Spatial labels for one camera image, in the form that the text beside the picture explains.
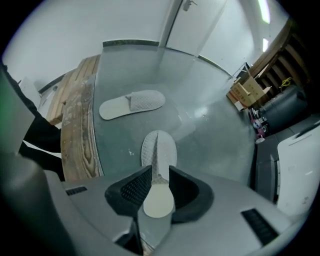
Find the ceiling light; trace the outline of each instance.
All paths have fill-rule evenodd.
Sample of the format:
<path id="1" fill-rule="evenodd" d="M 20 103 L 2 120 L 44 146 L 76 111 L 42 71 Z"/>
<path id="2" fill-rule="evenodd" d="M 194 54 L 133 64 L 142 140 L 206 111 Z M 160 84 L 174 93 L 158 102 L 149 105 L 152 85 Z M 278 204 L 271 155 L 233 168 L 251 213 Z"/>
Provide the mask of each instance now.
<path id="1" fill-rule="evenodd" d="M 267 0 L 258 0 L 258 2 L 261 10 L 262 20 L 265 23 L 270 24 L 270 12 Z"/>
<path id="2" fill-rule="evenodd" d="M 265 52 L 265 51 L 268 49 L 269 41 L 264 38 L 264 39 L 262 40 L 262 43 L 263 43 L 263 44 L 262 44 L 262 51 Z"/>

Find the wooden pallet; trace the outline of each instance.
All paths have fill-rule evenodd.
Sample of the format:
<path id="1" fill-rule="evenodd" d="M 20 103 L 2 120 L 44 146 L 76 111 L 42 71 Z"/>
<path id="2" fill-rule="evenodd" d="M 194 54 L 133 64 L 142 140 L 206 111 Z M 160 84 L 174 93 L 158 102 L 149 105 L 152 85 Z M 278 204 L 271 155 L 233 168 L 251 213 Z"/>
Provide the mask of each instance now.
<path id="1" fill-rule="evenodd" d="M 64 107 L 69 97 L 73 85 L 77 86 L 78 82 L 84 78 L 97 73 L 100 55 L 84 58 L 79 66 L 67 72 L 59 83 L 59 86 L 53 96 L 46 119 L 50 124 L 56 125 L 62 122 Z"/>
<path id="2" fill-rule="evenodd" d="M 96 76 L 79 80 L 65 103 L 61 127 L 61 159 L 66 181 L 103 176 L 96 147 L 93 99 Z"/>

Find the gray floor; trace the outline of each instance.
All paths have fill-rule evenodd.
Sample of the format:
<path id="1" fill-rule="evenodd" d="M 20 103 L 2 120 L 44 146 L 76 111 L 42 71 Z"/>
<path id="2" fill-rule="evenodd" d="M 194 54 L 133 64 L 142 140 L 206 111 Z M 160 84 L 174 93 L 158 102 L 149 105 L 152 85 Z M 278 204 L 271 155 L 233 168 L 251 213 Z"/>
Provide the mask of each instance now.
<path id="1" fill-rule="evenodd" d="M 104 48 L 93 98 L 94 132 L 104 174 L 141 166 L 146 135 L 163 130 L 175 140 L 177 167 L 249 184 L 254 130 L 226 97 L 231 80 L 187 54 L 154 46 Z M 163 107 L 103 120 L 100 105 L 140 90 L 164 94 Z"/>

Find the white slipper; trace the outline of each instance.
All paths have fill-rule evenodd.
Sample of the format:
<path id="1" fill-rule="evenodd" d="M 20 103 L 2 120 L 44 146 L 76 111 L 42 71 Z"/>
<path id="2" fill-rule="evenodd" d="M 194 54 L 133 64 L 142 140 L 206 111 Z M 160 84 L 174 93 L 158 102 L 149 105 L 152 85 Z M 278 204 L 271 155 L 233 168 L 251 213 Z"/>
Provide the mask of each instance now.
<path id="1" fill-rule="evenodd" d="M 165 96 L 156 90 L 141 90 L 105 101 L 99 108 L 100 116 L 111 120 L 132 113 L 156 110 L 166 102 Z"/>
<path id="2" fill-rule="evenodd" d="M 142 166 L 152 166 L 151 189 L 143 202 L 143 210 L 152 218 L 162 218 L 174 208 L 169 188 L 169 166 L 177 165 L 177 148 L 173 138 L 162 130 L 149 133 L 142 144 Z"/>

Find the cardboard box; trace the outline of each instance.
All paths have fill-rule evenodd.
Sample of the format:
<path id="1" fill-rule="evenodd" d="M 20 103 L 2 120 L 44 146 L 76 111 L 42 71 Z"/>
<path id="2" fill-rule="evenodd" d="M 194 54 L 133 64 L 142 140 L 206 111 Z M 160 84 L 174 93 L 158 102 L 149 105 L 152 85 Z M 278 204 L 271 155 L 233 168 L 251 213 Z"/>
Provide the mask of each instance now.
<path id="1" fill-rule="evenodd" d="M 237 79 L 226 96 L 240 111 L 250 107 L 269 90 L 270 87 L 262 89 L 256 80 L 250 76 L 243 85 L 241 85 Z"/>
<path id="2" fill-rule="evenodd" d="M 243 84 L 243 88 L 245 88 L 248 92 L 251 93 L 251 95 L 255 98 L 255 101 L 259 100 L 271 89 L 271 87 L 262 89 L 261 86 L 252 76 L 250 76 L 248 80 L 245 81 L 245 83 Z"/>
<path id="3" fill-rule="evenodd" d="M 255 97 L 251 95 L 239 82 L 234 84 L 226 95 L 233 104 L 240 102 L 244 109 L 250 107 L 256 102 Z"/>

